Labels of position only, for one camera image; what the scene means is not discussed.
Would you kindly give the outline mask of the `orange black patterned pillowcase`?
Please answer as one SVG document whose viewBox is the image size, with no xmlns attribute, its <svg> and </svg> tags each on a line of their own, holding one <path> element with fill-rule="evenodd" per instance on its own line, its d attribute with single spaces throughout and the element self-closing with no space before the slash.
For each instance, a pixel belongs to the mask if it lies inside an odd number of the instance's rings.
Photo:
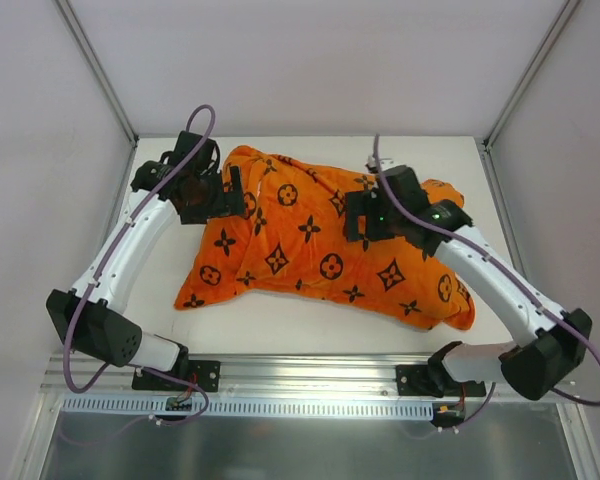
<svg viewBox="0 0 600 480">
<path fill-rule="evenodd" d="M 241 174 L 245 213 L 207 223 L 175 309 L 264 290 L 380 313 L 421 330 L 472 327 L 474 301 L 451 269 L 402 237 L 347 240 L 345 195 L 370 191 L 373 175 L 246 145 L 229 153 L 224 178 L 232 167 Z"/>
</svg>

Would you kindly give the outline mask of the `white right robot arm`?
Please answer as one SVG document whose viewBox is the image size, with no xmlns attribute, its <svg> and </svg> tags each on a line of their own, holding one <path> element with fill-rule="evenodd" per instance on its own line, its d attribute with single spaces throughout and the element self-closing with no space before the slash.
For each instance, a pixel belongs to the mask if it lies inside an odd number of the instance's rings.
<svg viewBox="0 0 600 480">
<path fill-rule="evenodd" d="M 581 309 L 565 311 L 512 271 L 461 207 L 429 200 L 411 168 L 383 171 L 377 186 L 346 193 L 345 234 L 350 242 L 404 237 L 459 275 L 511 335 L 509 343 L 449 343 L 429 358 L 413 386 L 441 397 L 465 382 L 505 382 L 537 401 L 582 363 L 591 318 Z"/>
</svg>

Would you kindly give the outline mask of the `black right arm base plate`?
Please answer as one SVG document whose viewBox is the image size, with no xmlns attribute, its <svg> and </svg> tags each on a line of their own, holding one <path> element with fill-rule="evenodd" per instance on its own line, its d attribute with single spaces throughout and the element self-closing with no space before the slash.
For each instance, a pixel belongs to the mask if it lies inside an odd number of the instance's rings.
<svg viewBox="0 0 600 480">
<path fill-rule="evenodd" d="M 431 369 L 424 364 L 403 364 L 395 367 L 395 380 L 399 396 L 426 396 L 443 398 L 467 396 L 482 398 L 487 394 L 483 382 L 458 382 L 446 371 Z"/>
</svg>

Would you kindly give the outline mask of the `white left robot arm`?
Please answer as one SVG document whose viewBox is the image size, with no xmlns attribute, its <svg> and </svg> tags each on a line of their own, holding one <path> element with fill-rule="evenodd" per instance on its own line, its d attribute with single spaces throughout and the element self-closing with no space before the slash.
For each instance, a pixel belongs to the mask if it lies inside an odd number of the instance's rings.
<svg viewBox="0 0 600 480">
<path fill-rule="evenodd" d="M 185 346 L 145 332 L 124 315 L 133 286 L 158 239 L 174 222 L 204 225 L 245 212 L 240 171 L 220 172 L 216 141 L 190 131 L 173 149 L 135 172 L 121 217 L 92 264 L 66 291 L 54 289 L 46 309 L 63 344 L 63 374 L 73 382 L 73 351 L 107 366 L 140 368 L 165 389 L 190 379 Z"/>
</svg>

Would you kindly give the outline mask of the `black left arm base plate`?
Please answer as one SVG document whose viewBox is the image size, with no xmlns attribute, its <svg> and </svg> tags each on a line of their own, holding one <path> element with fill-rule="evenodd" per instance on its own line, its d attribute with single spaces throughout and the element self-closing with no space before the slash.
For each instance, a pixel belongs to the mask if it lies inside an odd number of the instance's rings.
<svg viewBox="0 0 600 480">
<path fill-rule="evenodd" d="M 218 391 L 221 362 L 215 360 L 187 359 L 177 363 L 166 375 L 195 383 L 205 392 Z M 131 383 L 135 391 L 184 392 L 187 386 L 151 373 L 135 374 Z"/>
</svg>

